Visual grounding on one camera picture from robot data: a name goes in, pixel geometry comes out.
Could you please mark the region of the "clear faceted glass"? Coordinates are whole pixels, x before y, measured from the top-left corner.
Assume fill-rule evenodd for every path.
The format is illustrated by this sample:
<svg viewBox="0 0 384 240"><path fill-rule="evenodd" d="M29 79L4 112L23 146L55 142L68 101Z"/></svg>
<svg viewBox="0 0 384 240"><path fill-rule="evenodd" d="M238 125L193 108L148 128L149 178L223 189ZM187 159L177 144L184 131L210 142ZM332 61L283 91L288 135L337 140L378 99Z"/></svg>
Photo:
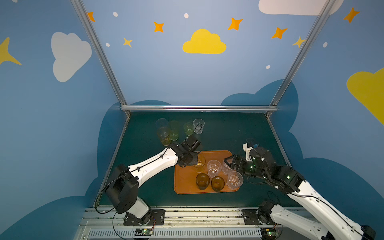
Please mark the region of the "clear faceted glass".
<svg viewBox="0 0 384 240"><path fill-rule="evenodd" d="M227 187L230 190L239 188L244 183L244 178L241 173L232 171L228 174Z"/></svg>
<svg viewBox="0 0 384 240"><path fill-rule="evenodd" d="M222 171L222 164L217 160L210 160L207 163L207 174L210 178L214 178Z"/></svg>
<svg viewBox="0 0 384 240"><path fill-rule="evenodd" d="M236 169L232 167L231 163L223 162L222 172L224 175L228 176L231 172L234 172Z"/></svg>
<svg viewBox="0 0 384 240"><path fill-rule="evenodd" d="M205 126L205 121L202 120L202 119L195 119L193 121L193 125L194 125L194 133L197 134L197 135L200 135L203 133L203 130L204 130L204 126Z"/></svg>

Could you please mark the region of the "short yellow glass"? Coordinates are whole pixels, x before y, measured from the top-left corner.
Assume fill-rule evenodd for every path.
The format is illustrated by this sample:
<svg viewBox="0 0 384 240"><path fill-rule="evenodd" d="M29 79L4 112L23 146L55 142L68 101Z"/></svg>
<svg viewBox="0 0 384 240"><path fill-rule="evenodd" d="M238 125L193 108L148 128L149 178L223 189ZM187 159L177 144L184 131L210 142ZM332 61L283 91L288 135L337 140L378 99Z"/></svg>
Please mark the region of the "short yellow glass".
<svg viewBox="0 0 384 240"><path fill-rule="evenodd" d="M206 158L202 155L198 155L198 161L196 165L193 165L195 171L197 173L202 173L205 169L206 165Z"/></svg>

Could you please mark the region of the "orange plastic tray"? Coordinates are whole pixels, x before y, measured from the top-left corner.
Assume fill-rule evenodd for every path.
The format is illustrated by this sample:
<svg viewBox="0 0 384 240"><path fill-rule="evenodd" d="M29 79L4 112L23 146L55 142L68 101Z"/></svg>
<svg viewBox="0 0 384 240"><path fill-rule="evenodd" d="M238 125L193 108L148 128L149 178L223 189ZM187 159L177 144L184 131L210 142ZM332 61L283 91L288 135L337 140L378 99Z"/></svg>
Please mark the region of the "orange plastic tray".
<svg viewBox="0 0 384 240"><path fill-rule="evenodd" d="M202 151L199 155L203 156L206 159L206 164L204 166L204 174L207 174L207 164L211 160L217 160L223 164L224 159L232 156L233 154L230 151ZM225 186L219 192L216 192L212 189L211 183L205 190L200 190L196 184L196 177L199 173L196 172L196 168L193 166L186 166L184 168L179 165L175 166L175 181L174 181L174 190L179 195L191 195L191 194L208 194L208 193L230 193L236 192L238 188L231 190L226 185L228 177L220 172L219 176L224 179Z"/></svg>

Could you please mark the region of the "small olive textured cup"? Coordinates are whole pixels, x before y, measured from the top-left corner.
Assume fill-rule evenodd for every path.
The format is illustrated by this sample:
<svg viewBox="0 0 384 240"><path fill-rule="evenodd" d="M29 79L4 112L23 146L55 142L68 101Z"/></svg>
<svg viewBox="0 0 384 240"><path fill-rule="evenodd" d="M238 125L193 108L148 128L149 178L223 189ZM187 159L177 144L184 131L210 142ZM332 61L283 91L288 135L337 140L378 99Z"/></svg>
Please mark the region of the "small olive textured cup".
<svg viewBox="0 0 384 240"><path fill-rule="evenodd" d="M225 185L225 180L220 176L216 176L211 179L211 187L215 192L220 192Z"/></svg>

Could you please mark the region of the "dark olive textured cup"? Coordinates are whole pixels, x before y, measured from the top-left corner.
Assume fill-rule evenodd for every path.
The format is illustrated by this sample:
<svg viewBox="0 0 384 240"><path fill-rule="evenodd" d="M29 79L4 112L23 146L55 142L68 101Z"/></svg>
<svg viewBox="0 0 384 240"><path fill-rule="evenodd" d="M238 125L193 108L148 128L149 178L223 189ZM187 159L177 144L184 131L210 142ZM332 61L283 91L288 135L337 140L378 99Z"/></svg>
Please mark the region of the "dark olive textured cup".
<svg viewBox="0 0 384 240"><path fill-rule="evenodd" d="M199 190L205 190L210 185L211 179L207 174L200 173L196 176L196 185Z"/></svg>

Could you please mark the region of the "clear faceted glass back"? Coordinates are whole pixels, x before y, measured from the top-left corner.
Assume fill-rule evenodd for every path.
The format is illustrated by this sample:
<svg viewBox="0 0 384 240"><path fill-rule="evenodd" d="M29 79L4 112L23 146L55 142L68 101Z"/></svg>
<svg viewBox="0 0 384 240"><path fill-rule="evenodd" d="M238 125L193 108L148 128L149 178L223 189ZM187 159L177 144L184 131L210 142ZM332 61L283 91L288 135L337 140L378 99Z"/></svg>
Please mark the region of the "clear faceted glass back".
<svg viewBox="0 0 384 240"><path fill-rule="evenodd" d="M194 125L194 133L197 134L197 135L200 135L203 133L203 130L204 130L204 126L205 126L205 121L202 120L202 119L195 119L193 121L193 125Z"/></svg>

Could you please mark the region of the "short green glass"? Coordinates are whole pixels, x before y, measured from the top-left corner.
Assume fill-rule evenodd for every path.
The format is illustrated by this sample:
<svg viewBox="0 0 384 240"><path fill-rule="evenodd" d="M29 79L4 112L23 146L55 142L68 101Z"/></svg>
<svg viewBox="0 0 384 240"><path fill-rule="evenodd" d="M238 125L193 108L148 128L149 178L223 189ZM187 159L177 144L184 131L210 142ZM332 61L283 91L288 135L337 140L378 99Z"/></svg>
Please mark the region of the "short green glass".
<svg viewBox="0 0 384 240"><path fill-rule="evenodd" d="M183 126L186 136L191 136L194 133L194 125L191 122L187 122Z"/></svg>

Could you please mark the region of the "tall clear bluish glass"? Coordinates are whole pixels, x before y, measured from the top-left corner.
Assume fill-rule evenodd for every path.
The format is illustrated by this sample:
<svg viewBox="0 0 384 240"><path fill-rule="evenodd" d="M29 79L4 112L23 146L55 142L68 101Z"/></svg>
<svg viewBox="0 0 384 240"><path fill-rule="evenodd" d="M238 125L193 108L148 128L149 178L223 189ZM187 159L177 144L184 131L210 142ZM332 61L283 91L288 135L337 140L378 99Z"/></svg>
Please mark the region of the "tall clear bluish glass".
<svg viewBox="0 0 384 240"><path fill-rule="evenodd" d="M155 125L156 125L157 129L168 128L169 127L169 122L165 118L160 118L160 119L156 120Z"/></svg>

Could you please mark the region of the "controller board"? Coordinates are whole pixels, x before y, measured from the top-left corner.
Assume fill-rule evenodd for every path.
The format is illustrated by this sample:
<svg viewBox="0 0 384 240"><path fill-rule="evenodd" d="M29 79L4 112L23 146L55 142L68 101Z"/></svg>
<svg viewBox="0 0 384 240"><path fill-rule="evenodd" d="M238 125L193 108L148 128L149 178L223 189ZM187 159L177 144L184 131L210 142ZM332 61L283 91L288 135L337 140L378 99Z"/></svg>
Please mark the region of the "controller board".
<svg viewBox="0 0 384 240"><path fill-rule="evenodd" d="M272 228L261 228L261 239L262 240L275 240L278 237L276 229Z"/></svg>
<svg viewBox="0 0 384 240"><path fill-rule="evenodd" d="M136 229L135 237L151 237L154 231L152 229Z"/></svg>

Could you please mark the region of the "left controller board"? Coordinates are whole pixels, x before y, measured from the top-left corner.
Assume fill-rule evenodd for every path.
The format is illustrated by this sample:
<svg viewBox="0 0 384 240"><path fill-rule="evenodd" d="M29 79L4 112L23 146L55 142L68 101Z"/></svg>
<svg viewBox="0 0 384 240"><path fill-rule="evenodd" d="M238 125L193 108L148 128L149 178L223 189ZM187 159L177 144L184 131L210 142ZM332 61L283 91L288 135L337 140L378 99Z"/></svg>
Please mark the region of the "left controller board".
<svg viewBox="0 0 384 240"><path fill-rule="evenodd" d="M154 231L152 229L136 229L135 237L151 237Z"/></svg>

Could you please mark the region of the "aluminium rear frame bar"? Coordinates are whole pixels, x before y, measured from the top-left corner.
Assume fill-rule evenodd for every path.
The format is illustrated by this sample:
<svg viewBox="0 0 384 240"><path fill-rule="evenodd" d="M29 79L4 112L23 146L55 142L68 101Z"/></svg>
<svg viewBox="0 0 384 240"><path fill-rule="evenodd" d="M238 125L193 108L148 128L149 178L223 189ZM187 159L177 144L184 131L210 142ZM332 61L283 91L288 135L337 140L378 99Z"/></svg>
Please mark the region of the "aluminium rear frame bar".
<svg viewBox="0 0 384 240"><path fill-rule="evenodd" d="M123 111L166 111L166 112L275 112L276 106L161 106L161 105L122 105Z"/></svg>

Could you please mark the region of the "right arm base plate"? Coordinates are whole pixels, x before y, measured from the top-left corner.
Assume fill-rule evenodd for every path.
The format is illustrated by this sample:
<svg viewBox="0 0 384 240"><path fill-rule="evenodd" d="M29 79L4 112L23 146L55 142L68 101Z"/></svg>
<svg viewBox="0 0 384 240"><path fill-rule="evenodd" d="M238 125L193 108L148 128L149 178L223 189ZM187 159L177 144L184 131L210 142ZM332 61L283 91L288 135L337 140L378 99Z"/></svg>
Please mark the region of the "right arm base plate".
<svg viewBox="0 0 384 240"><path fill-rule="evenodd" d="M241 215L245 225L269 225L271 223L269 215L259 209L242 209Z"/></svg>

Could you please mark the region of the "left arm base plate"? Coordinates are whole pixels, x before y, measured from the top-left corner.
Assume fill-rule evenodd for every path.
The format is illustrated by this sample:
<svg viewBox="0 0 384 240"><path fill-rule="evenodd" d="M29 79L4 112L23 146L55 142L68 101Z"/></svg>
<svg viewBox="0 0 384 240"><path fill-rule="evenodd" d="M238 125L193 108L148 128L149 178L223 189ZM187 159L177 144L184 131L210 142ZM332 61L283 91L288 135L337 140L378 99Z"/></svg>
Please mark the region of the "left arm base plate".
<svg viewBox="0 0 384 240"><path fill-rule="evenodd" d="M163 226L165 221L165 210L154 209L147 212L141 219L126 212L124 226Z"/></svg>

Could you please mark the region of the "front aluminium rail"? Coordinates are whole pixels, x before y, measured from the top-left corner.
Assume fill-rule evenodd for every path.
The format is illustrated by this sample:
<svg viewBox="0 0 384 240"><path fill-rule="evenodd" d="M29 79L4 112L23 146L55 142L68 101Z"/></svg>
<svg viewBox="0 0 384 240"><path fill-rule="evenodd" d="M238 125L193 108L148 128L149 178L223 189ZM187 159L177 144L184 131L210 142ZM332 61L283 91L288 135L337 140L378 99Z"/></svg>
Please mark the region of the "front aluminium rail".
<svg viewBox="0 0 384 240"><path fill-rule="evenodd" d="M125 226L115 211L100 215L86 209L75 240L259 240L263 229L275 229L280 240L304 236L281 225L246 225L241 207L162 207L164 215L151 236L137 236L143 226Z"/></svg>

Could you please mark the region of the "aluminium frame post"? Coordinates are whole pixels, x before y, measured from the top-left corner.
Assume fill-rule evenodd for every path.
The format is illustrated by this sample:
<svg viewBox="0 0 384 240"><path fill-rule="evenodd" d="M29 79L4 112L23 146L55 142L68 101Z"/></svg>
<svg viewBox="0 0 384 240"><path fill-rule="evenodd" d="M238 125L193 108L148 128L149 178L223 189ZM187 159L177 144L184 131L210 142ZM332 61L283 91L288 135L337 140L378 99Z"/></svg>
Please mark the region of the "aluminium frame post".
<svg viewBox="0 0 384 240"><path fill-rule="evenodd" d="M80 21L82 22L82 25L90 39L90 42L101 62L101 65L106 73L106 76L120 102L120 105L121 107L123 105L126 105L127 102L126 102L126 99L124 97L124 94L121 90L121 87L116 79L116 76L111 68L111 65L107 59L107 56L103 50L103 47L100 43L100 40L95 32L95 29L92 25L92 21L89 19L89 16L88 16L88 13L86 12L86 8L83 4L83 1L79 1L79 0L71 0L71 3L80 19Z"/></svg>
<svg viewBox="0 0 384 240"><path fill-rule="evenodd" d="M269 119L273 112L278 110L278 104L280 100L282 99L284 93L286 92L288 86L292 82L294 76L296 75L297 71L299 70L301 64L303 63L306 55L310 51L313 43L315 42L317 36L321 32L322 28L326 24L329 16L331 15L331 10L333 6L335 5L335 0L327 0L325 1L325 4L323 8L321 9L318 17L316 18L312 28L310 29L306 41L300 48L293 64L291 65L286 77L282 81L280 87L277 90L277 93L273 97L271 103L270 103L270 110L266 112L266 118Z"/></svg>

